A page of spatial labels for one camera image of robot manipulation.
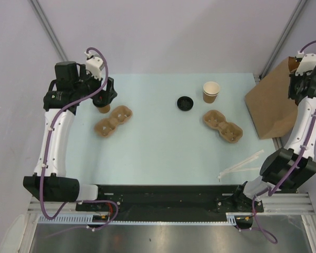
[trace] brown paper bag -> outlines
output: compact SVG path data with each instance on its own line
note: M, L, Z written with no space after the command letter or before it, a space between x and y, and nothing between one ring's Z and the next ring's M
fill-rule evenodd
M288 99L289 74L298 66L295 58L286 58L245 96L260 139L282 137L293 128L298 109Z

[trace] black cup lid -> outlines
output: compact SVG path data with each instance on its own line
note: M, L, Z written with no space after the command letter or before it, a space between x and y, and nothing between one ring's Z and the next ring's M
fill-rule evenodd
M193 100L188 96L182 96L178 99L177 106L182 111L189 111L193 107Z

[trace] paper cup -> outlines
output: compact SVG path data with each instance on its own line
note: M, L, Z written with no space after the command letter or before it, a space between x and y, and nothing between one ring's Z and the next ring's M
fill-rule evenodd
M105 107L97 107L100 113L108 113L110 111L110 104L106 105Z
M213 103L220 92L220 86L216 82L207 82L203 87L203 99L206 103Z

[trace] light blue table surface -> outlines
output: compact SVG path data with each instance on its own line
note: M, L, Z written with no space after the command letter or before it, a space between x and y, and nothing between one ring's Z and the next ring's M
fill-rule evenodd
M246 168L260 167L275 151L273 141L259 140L244 102L255 86L250 73L112 75L118 96L108 114L100 114L92 100L77 108L66 155L67 177L95 184L238 184L254 179L258 170L218 175L259 150L260 158ZM202 86L216 81L221 86L212 104L202 99ZM188 112L179 110L177 99L194 101ZM108 138L98 137L95 124L119 105L133 116ZM219 110L226 120L243 130L230 144L208 128L202 116Z

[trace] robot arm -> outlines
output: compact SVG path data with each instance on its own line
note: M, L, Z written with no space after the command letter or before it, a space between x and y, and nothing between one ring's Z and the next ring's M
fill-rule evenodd
M58 112L68 104L85 97L101 87L103 60L100 57L86 53L86 64L76 62L61 62L55 65L56 80L51 82L44 97L45 131L40 157L31 177L24 177L24 187L37 199L40 199L40 179L45 167L43 199L44 201L74 202L95 200L98 186L81 184L77 179L66 178L65 155L70 127L74 121L78 104L63 111L51 128L51 123ZM113 79L108 78L106 90L101 90L92 97L96 107L104 107L117 96L113 89ZM52 131L47 148L49 131Z
M285 147L265 160L260 176L245 183L243 194L238 194L243 202L250 202L267 188L273 191L277 188L297 189L316 173L316 162L313 161L316 141L316 55L302 55L298 69L290 77L289 98L298 105L295 126ZM266 194L258 196L256 201Z

